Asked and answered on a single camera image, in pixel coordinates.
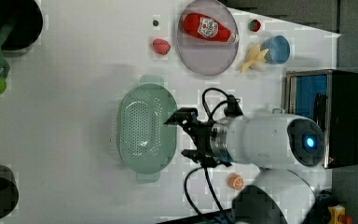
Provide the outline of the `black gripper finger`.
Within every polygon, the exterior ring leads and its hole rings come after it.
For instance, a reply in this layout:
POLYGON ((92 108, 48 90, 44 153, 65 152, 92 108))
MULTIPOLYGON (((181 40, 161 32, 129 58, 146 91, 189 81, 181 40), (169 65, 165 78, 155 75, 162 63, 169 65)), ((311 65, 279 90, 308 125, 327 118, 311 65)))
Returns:
POLYGON ((193 162, 198 163, 201 167, 214 168, 218 165, 217 161, 213 158, 211 150, 200 150, 199 148, 184 149, 181 154, 193 162))
POLYGON ((166 121, 166 125, 187 125, 196 123, 198 109, 192 107, 182 107, 176 110, 166 121))

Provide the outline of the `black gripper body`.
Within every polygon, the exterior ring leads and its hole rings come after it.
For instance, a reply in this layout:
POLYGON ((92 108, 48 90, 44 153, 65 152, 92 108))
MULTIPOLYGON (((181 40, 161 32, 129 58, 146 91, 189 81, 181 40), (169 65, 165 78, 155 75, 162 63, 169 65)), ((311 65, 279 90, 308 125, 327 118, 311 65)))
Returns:
POLYGON ((195 149, 200 150, 211 150, 211 136, 213 135, 213 122, 200 122, 197 121, 193 124, 185 125, 185 132, 190 136, 194 145, 196 146, 195 149))

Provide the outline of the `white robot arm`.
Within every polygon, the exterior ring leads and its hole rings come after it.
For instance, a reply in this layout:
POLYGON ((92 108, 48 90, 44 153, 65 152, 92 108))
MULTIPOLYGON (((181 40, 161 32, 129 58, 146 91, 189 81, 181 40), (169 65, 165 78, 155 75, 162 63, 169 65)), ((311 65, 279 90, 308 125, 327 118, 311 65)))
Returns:
POLYGON ((316 122, 279 110, 202 122, 195 108, 180 108, 165 123, 190 136, 196 147, 182 155, 203 168, 259 169, 231 201, 233 224, 303 224, 326 179, 324 133, 316 122))

